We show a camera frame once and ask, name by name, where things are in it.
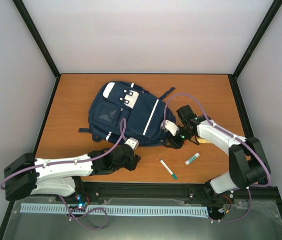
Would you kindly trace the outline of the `green capped white marker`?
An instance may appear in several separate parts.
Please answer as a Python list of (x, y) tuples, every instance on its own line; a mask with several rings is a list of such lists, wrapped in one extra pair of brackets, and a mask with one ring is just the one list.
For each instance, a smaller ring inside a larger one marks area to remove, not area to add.
[(162, 160), (160, 159), (160, 163), (163, 165), (163, 167), (168, 171), (168, 173), (175, 179), (177, 180), (177, 176), (173, 173), (173, 171), (168, 167), (168, 165)]

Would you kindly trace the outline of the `navy blue student backpack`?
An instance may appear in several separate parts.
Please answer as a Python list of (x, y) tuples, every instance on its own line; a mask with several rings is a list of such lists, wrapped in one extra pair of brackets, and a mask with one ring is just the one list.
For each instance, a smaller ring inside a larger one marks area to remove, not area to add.
[(156, 97), (133, 82), (110, 81), (101, 87), (90, 106), (89, 127), (78, 131), (90, 133), (97, 143), (102, 140), (116, 143), (121, 134), (120, 122), (126, 119), (127, 139), (137, 139), (141, 147), (162, 146), (171, 134), (160, 129), (161, 123), (176, 121), (163, 100), (174, 90), (171, 87)]

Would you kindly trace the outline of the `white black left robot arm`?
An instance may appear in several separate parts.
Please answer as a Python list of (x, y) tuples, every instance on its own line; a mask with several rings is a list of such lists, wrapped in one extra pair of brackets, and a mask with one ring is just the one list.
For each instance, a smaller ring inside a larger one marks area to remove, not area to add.
[(61, 195), (77, 202), (85, 195), (78, 177), (108, 175), (121, 168), (133, 171), (140, 159), (128, 144), (60, 159), (35, 158), (29, 152), (4, 169), (2, 187), (7, 201), (32, 195)]

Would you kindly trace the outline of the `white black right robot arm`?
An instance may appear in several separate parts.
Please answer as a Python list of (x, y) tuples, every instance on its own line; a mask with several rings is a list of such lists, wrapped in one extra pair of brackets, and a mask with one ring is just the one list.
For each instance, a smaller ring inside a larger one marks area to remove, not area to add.
[(165, 146), (180, 149), (186, 140), (205, 139), (229, 157), (229, 170), (204, 184), (204, 196), (212, 202), (220, 194), (252, 185), (267, 187), (271, 173), (262, 144), (255, 137), (236, 135), (218, 125), (206, 114), (197, 116), (189, 105), (177, 110), (181, 126), (163, 118), (161, 129), (170, 133)]

